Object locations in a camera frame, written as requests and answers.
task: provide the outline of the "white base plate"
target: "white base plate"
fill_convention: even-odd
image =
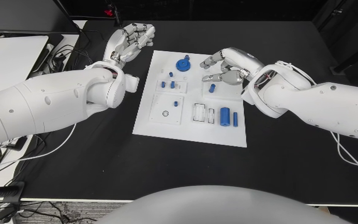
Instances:
[[[185,55],[190,57],[190,69],[186,72],[177,71],[174,64],[179,59],[185,58]],[[244,106],[241,100],[242,86],[231,86],[222,82],[203,83],[202,77],[209,74],[221,73],[219,63],[208,70],[199,67],[199,63],[208,58],[208,55],[154,51],[146,87],[141,96],[140,108],[137,113],[137,119],[133,129],[134,135],[146,135],[160,138],[169,138],[176,140],[196,141],[211,144],[229,145],[238,147],[247,147],[247,134],[244,130]],[[177,91],[161,91],[159,82],[161,81],[179,81],[186,82],[186,93]],[[209,85],[215,84],[213,93],[206,93]],[[167,95],[160,97],[160,103],[156,104],[159,99],[154,95]],[[173,106],[173,99],[182,98],[182,104],[177,101],[177,107]],[[205,122],[195,122],[193,119],[193,105],[195,103],[205,104],[206,117]],[[174,123],[163,123],[166,120],[163,116],[163,108],[182,108],[180,120],[174,117]],[[231,125],[222,127],[219,125],[219,109],[229,108],[231,110]],[[215,123],[208,123],[208,109],[213,109]],[[238,127],[234,127],[232,115],[238,114]],[[150,118],[161,119],[159,122],[153,122]]]

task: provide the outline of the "computer monitor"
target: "computer monitor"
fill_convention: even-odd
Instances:
[[[58,0],[0,0],[0,33],[78,34]]]

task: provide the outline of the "black table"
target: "black table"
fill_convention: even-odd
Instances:
[[[124,67],[125,73],[140,77],[138,90],[125,94],[115,109],[78,123],[59,151],[32,161],[19,178],[26,181],[21,197],[134,200],[174,187],[229,185],[310,204],[358,204],[358,168],[340,160],[330,133],[304,124],[290,112],[274,119],[244,104],[248,148],[131,134],[154,49],[213,54],[222,48],[237,47],[264,64],[291,62],[317,83],[348,83],[329,73],[335,62],[313,24],[144,23],[156,26],[154,46],[146,47]],[[115,30],[111,21],[88,21],[84,29],[99,31],[104,39]],[[86,50],[98,61],[105,42],[98,33],[86,35]],[[79,68],[86,63],[82,57]],[[49,135],[46,151],[62,143],[71,129]],[[342,137],[342,144],[358,157],[356,139]]]

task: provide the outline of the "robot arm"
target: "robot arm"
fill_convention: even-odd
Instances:
[[[247,79],[241,97],[265,115],[277,118],[290,110],[307,124],[358,138],[356,87],[336,83],[316,85],[293,65],[278,61],[263,66],[254,56],[235,48],[215,53],[200,67],[209,68],[218,61],[222,73],[205,76],[203,82],[238,85]]]
[[[131,24],[114,32],[102,61],[84,70],[30,78],[0,91],[0,143],[62,129],[120,105],[125,91],[134,93],[138,85],[138,78],[121,69],[141,47],[153,45],[153,33],[151,25]]]

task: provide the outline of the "blue cylinder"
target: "blue cylinder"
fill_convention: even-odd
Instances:
[[[234,112],[234,127],[237,127],[237,112]]]
[[[213,93],[213,91],[215,91],[215,84],[211,85],[209,93]]]
[[[229,108],[219,109],[219,125],[224,127],[229,126]]]
[[[185,72],[190,69],[189,56],[187,56],[187,58],[185,57],[185,59],[182,59],[176,62],[176,68],[182,72]]]

